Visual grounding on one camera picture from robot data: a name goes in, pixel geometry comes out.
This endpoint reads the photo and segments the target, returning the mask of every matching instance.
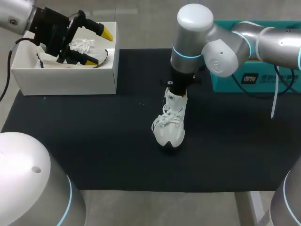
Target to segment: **black table mat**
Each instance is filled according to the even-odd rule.
[[[300,156],[300,97],[216,94],[208,73],[188,89],[185,141],[166,154],[151,131],[161,114],[170,49],[121,49],[117,95],[19,91],[2,132],[37,138],[79,189],[168,192],[276,190]]]

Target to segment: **cardboard box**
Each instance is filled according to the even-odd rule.
[[[74,39],[95,40],[96,48],[108,50],[104,65],[99,68],[36,68],[37,46],[22,41],[16,51],[11,71],[23,95],[92,95],[116,94],[119,64],[119,36],[116,22],[101,22],[113,35],[113,41],[79,28]],[[34,34],[26,32],[25,37]]]
[[[232,26],[239,23],[238,20],[220,20],[215,21],[223,28],[230,30]],[[266,27],[276,28],[301,28],[300,21],[252,21]],[[280,74],[290,83],[292,80],[292,72],[288,68],[279,68]],[[295,81],[293,88],[301,91],[301,71],[295,70]],[[232,77],[221,78],[210,73],[213,89],[217,93],[240,93],[243,92],[234,82]],[[251,93],[275,92],[276,72],[274,65],[264,63],[262,61],[247,61],[241,65],[234,73],[235,78],[241,83],[241,86]],[[286,89],[285,84],[279,81],[279,92]]]

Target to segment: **black cable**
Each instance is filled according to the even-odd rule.
[[[29,39],[29,38],[21,38],[21,39],[18,39],[18,40],[15,42],[14,47],[9,51],[9,54],[8,54],[8,76],[7,76],[7,79],[6,79],[6,85],[5,85],[5,87],[4,87],[3,93],[2,93],[1,96],[0,96],[0,102],[1,102],[1,100],[4,98],[4,95],[6,94],[6,91],[7,91],[7,89],[8,89],[8,85],[9,85],[9,81],[10,81],[10,60],[11,60],[11,55],[13,54],[13,50],[14,50],[15,46],[16,46],[19,42],[24,41],[24,40],[31,41],[32,43],[38,45],[37,42],[35,42],[33,39]]]
[[[283,82],[283,84],[285,84],[285,86],[287,87],[286,89],[287,90],[291,90],[292,92],[294,92],[294,93],[300,93],[300,92],[298,92],[297,90],[295,90],[293,87],[292,87],[292,85],[293,85],[293,82],[291,82],[290,84],[288,84],[285,80],[284,80],[284,78],[280,75],[280,72],[279,72],[279,70],[278,70],[278,68],[277,68],[277,66],[276,65],[274,65],[274,69],[275,69],[275,71],[276,71],[276,74],[278,75],[278,77],[279,77],[279,79]],[[295,72],[291,69],[291,72],[292,72],[292,81],[293,81],[293,78],[295,78]]]
[[[281,93],[278,93],[278,96],[286,93],[290,88],[292,88],[292,85],[295,81],[295,73],[293,70],[292,71],[292,80],[291,80],[291,83],[288,84],[284,79],[283,77],[280,75],[280,72],[279,70],[277,69],[277,66],[274,67],[275,68],[275,71],[276,71],[276,74],[277,76],[279,77],[279,79],[286,85],[286,89],[283,90]],[[254,98],[257,98],[257,99],[272,99],[274,98],[274,96],[258,96],[258,95],[255,95],[255,94],[252,94],[252,93],[249,93],[248,91],[246,91],[241,85],[240,83],[237,81],[237,79],[235,78],[234,75],[232,75],[232,78],[233,80],[235,81],[235,83],[238,85],[238,87],[243,91],[245,92],[249,97],[254,97]]]

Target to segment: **shoe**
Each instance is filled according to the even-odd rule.
[[[184,117],[187,104],[187,94],[177,96],[166,89],[166,104],[163,106],[163,114],[159,115],[151,126],[157,142],[161,146],[176,148],[184,140]]]
[[[42,47],[37,48],[37,57],[40,64],[37,66],[39,68],[98,68],[100,67],[108,57],[108,51],[106,49],[99,49],[93,47],[94,40],[82,40],[75,39],[69,46],[71,50],[78,51],[81,54],[87,54],[90,57],[98,59],[98,65],[81,65],[77,63],[75,65],[68,64],[66,61],[64,63],[58,63],[58,57],[52,56],[45,53]]]

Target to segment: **shoelace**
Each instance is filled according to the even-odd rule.
[[[167,123],[180,123],[180,113],[183,110],[183,108],[181,108],[181,110],[179,110],[178,112],[174,112],[172,110],[170,110],[169,106],[167,104],[165,104],[162,108],[163,114],[159,115],[157,117],[157,119],[152,123],[151,126],[151,130],[154,133],[154,129],[157,123],[159,123],[160,125],[164,126]]]
[[[73,40],[69,46],[71,50],[78,51],[79,53],[88,53],[91,46],[94,45],[95,40],[87,40],[87,39],[75,39]]]

